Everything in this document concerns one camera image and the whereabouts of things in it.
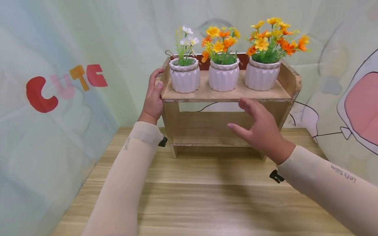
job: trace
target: red letter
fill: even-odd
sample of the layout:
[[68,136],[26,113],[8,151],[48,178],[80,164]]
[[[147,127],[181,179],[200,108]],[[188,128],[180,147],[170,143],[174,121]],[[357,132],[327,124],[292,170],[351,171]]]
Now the red letter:
[[87,78],[88,82],[93,87],[107,87],[108,84],[103,75],[97,74],[98,72],[102,72],[101,66],[98,64],[95,65],[87,65]]
[[67,84],[67,88],[63,88],[63,85],[61,82],[59,82],[59,79],[56,75],[50,76],[51,82],[55,86],[56,91],[62,98],[65,100],[70,100],[75,95],[75,89],[72,85],[72,82],[67,74],[63,75],[63,79]]
[[85,74],[83,66],[78,65],[75,68],[70,69],[70,74],[73,80],[79,79],[84,92],[89,90],[87,83],[85,82],[83,75]]
[[58,99],[52,96],[49,99],[42,97],[42,88],[46,80],[42,76],[32,78],[26,83],[26,97],[30,105],[39,112],[47,113],[52,111],[58,105]]

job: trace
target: black clip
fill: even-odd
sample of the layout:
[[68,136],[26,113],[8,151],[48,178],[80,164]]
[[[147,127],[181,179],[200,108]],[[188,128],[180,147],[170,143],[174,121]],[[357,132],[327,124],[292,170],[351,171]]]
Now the black clip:
[[165,147],[165,144],[167,143],[168,139],[166,137],[163,138],[163,140],[159,143],[160,147]]
[[269,178],[273,179],[277,183],[281,183],[285,180],[284,178],[282,178],[282,176],[278,174],[277,170],[272,171],[272,173],[270,173],[269,175]]

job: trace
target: right hand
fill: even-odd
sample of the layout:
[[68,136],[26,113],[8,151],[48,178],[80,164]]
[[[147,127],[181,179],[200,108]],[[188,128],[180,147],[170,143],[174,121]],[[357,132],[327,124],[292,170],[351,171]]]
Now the right hand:
[[273,115],[260,103],[246,98],[239,100],[239,107],[254,118],[254,124],[249,130],[233,123],[228,128],[277,165],[289,158],[295,145],[282,137]]

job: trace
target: left hand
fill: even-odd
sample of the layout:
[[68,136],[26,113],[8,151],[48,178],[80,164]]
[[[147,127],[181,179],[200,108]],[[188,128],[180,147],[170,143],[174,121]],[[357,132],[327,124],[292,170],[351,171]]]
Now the left hand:
[[163,113],[163,102],[160,98],[163,90],[163,82],[155,84],[156,77],[163,73],[164,68],[156,69],[151,75],[148,83],[146,99],[144,100],[143,110],[138,121],[144,121],[156,125]]

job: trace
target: hand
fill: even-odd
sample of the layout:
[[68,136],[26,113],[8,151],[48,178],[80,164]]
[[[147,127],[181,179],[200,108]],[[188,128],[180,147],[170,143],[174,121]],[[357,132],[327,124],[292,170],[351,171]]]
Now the hand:
[[260,103],[246,98],[239,100],[239,107],[251,115],[255,123],[249,130],[232,123],[228,127],[277,165],[289,158],[295,145],[282,137],[273,115]]
[[160,98],[161,90],[163,89],[163,82],[158,81],[155,84],[156,77],[163,73],[164,68],[156,69],[151,75],[148,82],[148,89],[142,113],[139,116],[138,121],[144,121],[156,125],[158,119],[163,113],[163,102]]

